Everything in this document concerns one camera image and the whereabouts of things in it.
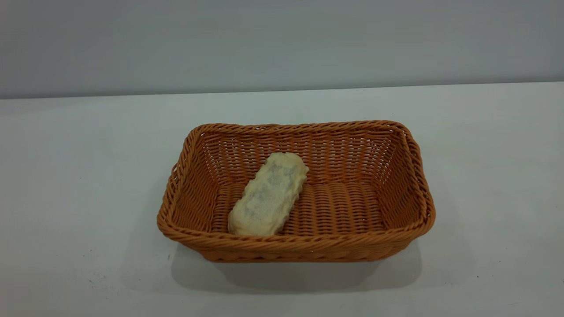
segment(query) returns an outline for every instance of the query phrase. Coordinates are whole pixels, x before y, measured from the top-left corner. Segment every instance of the orange wicker basket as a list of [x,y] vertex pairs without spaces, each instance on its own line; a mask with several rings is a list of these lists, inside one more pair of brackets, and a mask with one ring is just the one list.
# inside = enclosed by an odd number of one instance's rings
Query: orange wicker basket
[[[310,168],[283,230],[227,232],[227,214],[272,152]],[[374,261],[433,226],[420,150],[392,121],[304,125],[207,124],[192,130],[166,186],[157,224],[216,262]]]

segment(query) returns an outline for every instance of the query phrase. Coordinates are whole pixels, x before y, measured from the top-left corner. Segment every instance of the wicker basket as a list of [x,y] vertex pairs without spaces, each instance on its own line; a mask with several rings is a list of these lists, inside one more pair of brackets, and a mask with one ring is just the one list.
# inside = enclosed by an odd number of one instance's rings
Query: wicker basket
[[[237,236],[227,214],[272,152],[310,168],[281,233]],[[433,226],[435,209],[409,130],[391,121],[202,125],[166,186],[162,233],[216,262],[374,261]]]

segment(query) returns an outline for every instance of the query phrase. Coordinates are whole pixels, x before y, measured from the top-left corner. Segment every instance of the woven rattan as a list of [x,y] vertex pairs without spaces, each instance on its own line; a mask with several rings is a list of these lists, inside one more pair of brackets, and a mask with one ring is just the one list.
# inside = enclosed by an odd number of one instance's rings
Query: woven rattan
[[[275,236],[229,234],[227,214],[272,152],[296,153],[310,168],[288,221]],[[434,220],[419,146],[392,121],[199,126],[157,216],[165,236],[216,262],[374,261]]]

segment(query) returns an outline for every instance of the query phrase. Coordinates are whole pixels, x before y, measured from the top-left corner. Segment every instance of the basket bottom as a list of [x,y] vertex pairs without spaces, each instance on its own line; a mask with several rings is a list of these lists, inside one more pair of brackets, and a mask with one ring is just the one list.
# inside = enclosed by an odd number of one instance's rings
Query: basket bottom
[[[227,233],[227,216],[246,183],[222,186],[211,232]],[[363,234],[386,230],[377,192],[368,182],[306,183],[279,235]]]

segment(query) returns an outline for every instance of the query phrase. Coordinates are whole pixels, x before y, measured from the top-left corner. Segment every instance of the table surface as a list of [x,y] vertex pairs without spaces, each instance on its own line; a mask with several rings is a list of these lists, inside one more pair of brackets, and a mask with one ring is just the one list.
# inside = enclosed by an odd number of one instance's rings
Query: table surface
[[[405,124],[437,208],[379,262],[217,264],[156,215],[209,122]],[[2,316],[560,316],[564,83],[0,100]]]

